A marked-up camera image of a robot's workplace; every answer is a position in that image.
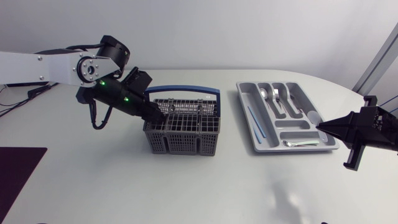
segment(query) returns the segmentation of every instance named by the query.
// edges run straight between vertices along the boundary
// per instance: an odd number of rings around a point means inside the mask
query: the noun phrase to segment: gray wall
[[[396,0],[2,0],[0,50],[95,44],[108,34],[133,52],[129,67],[269,68],[352,88],[397,23],[397,7]]]

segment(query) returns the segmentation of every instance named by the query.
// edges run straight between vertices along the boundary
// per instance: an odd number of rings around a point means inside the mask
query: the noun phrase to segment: table surface
[[[1,146],[48,148],[4,223],[398,223],[394,152],[367,147],[357,172],[343,167],[342,142],[332,152],[255,153],[236,82],[298,82],[326,120],[358,112],[362,96],[277,70],[147,72],[151,86],[220,89],[216,155],[152,154],[144,121],[117,110],[96,131],[78,87],[59,85],[0,118]],[[25,93],[7,89],[0,102]]]

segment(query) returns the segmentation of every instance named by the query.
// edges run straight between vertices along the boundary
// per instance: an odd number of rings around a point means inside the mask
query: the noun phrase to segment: spoon
[[[288,146],[288,147],[294,147],[294,146],[308,146],[308,145],[317,145],[317,144],[319,144],[319,141],[318,141],[318,140],[314,140],[314,141],[304,141],[304,142],[296,142],[296,143],[294,143],[294,142],[288,142],[288,141],[283,140],[282,142],[284,143],[285,146]]]
[[[268,102],[267,102],[267,100],[268,100],[267,90],[264,89],[264,88],[260,88],[260,93],[261,93],[261,96],[263,97],[263,99],[266,101],[267,106],[269,108],[269,105],[268,105]]]
[[[307,113],[307,117],[311,121],[311,123],[313,123],[315,126],[318,126],[319,123],[321,122],[321,116],[316,111],[309,111]],[[318,130],[318,133],[319,133],[319,138],[323,142],[327,142],[328,141],[328,136],[326,135],[326,133],[324,133],[323,131],[320,131],[320,130]]]

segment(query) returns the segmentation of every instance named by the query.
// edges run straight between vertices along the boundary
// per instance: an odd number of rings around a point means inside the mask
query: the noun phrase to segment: black cable bundle
[[[54,87],[56,85],[58,85],[58,83],[54,83],[53,85],[45,85],[45,86],[36,88],[34,90],[30,90],[27,93],[28,98],[26,100],[22,100],[22,101],[20,101],[18,103],[13,103],[13,104],[10,104],[10,105],[4,105],[4,104],[0,103],[1,106],[11,106],[11,108],[7,108],[7,109],[4,109],[4,110],[0,111],[0,113],[1,113],[0,114],[0,118],[2,116],[4,116],[4,115],[8,114],[12,110],[14,110],[14,109],[16,109],[16,108],[18,108],[20,106],[25,105],[30,100],[33,100],[36,96],[39,96],[40,94],[45,93],[46,91],[48,91],[49,89],[51,89],[52,87]]]

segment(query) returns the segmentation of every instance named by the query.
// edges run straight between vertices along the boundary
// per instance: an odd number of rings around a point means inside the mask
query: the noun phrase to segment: cutlery tray
[[[327,134],[327,140],[319,137],[318,129],[307,118],[309,111],[319,111],[296,82],[237,82],[239,98],[248,122],[254,150],[257,152],[287,152],[287,151],[330,151],[338,149],[334,137]],[[267,100],[261,95],[265,89]],[[279,92],[279,101],[275,97],[275,89]],[[249,110],[254,113],[259,126],[264,131],[264,138]],[[318,140],[316,146],[288,147],[288,142]]]

